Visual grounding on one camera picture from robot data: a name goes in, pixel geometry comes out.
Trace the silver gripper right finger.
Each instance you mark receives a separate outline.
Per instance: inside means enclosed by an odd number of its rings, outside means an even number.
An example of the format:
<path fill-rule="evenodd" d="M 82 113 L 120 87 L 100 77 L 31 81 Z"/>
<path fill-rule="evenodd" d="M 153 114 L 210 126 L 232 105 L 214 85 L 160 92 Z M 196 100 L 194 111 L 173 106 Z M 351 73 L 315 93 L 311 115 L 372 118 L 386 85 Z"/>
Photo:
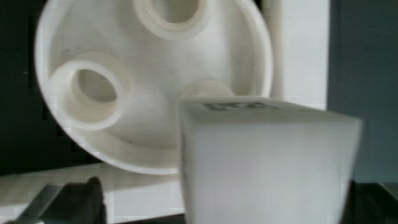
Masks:
<path fill-rule="evenodd" d="M 352 183 L 343 224 L 398 224 L 398 183 Z"/>

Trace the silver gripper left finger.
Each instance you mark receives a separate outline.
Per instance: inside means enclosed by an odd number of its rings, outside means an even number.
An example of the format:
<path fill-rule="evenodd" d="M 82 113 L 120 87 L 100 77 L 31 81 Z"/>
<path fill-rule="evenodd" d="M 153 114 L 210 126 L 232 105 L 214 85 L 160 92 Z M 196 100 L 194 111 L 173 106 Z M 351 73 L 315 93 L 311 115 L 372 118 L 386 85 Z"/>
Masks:
<path fill-rule="evenodd" d="M 15 224 L 107 224 L 100 178 L 93 177 L 84 183 L 49 184 Z"/>

